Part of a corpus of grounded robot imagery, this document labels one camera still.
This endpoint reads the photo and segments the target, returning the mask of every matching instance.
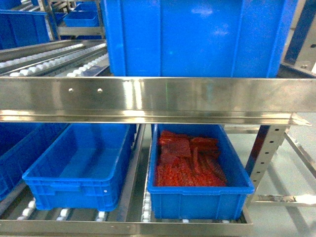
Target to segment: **metal upright post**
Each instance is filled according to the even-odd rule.
[[[98,19],[99,19],[99,24],[100,24],[100,29],[101,29],[101,38],[105,39],[104,24],[103,24],[102,12],[101,12],[101,1],[96,0],[95,3],[97,5],[97,10],[98,10]]]
[[[316,63],[316,1],[307,0],[284,61],[311,71]]]
[[[52,38],[52,40],[55,40],[56,36],[57,36],[57,39],[60,40],[61,38],[58,33],[58,27],[56,24],[55,15],[53,13],[50,0],[47,0],[47,5],[45,4],[45,0],[39,0],[39,7],[41,11],[45,11],[47,13],[46,25],[50,29],[50,33],[48,32],[48,34],[51,34],[50,37]]]
[[[279,125],[260,126],[246,165],[246,171],[255,186],[255,190],[257,190],[273,155],[283,142],[287,128],[287,126]],[[250,204],[251,200],[252,196],[248,196],[247,205]]]

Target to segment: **blue bin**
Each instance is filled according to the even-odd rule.
[[[0,123],[0,200],[66,128],[65,123]]]
[[[49,42],[45,12],[0,10],[0,49]]]
[[[56,24],[58,25],[59,23],[63,21],[64,17],[67,14],[63,12],[55,12],[54,15],[55,15]]]
[[[156,187],[155,167],[159,157],[158,138],[163,130],[219,140],[219,163],[228,180],[227,187]],[[220,219],[240,217],[247,195],[254,186],[243,168],[225,131],[219,125],[159,124],[154,126],[148,191],[158,219]]]
[[[0,0],[0,9],[8,10],[21,5],[20,0]]]
[[[96,4],[78,4],[74,11],[98,11]]]
[[[277,75],[298,0],[106,0],[115,76]]]
[[[72,11],[64,18],[68,27],[96,27],[99,26],[96,11]]]
[[[23,175],[37,209],[115,209],[134,131],[129,124],[70,125]]]

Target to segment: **metal beam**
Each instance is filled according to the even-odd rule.
[[[251,205],[316,207],[316,196],[254,195]]]

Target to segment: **red items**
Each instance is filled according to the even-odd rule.
[[[159,138],[156,186],[226,186],[225,173],[217,162],[217,143],[214,138],[164,130]]]

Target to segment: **crate handle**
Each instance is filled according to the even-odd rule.
[[[57,184],[52,184],[50,185],[52,190],[54,191],[69,191],[69,192],[80,192],[81,187],[79,185],[57,185]]]

